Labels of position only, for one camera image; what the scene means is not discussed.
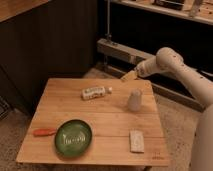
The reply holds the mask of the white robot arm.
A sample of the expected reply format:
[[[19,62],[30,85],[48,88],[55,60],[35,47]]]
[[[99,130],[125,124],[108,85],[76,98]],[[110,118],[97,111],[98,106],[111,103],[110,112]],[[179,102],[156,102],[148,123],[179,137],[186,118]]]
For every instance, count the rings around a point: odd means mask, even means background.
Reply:
[[[204,108],[191,150],[189,171],[213,171],[213,82],[184,63],[183,57],[169,47],[141,61],[121,80],[145,78],[156,73],[172,73]]]

